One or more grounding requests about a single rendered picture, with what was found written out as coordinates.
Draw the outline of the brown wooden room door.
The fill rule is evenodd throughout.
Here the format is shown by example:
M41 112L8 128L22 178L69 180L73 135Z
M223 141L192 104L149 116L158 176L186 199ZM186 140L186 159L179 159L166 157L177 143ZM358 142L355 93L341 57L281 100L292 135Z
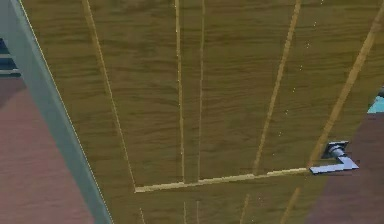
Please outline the brown wooden room door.
M112 224L304 224L384 81L384 0L19 0Z

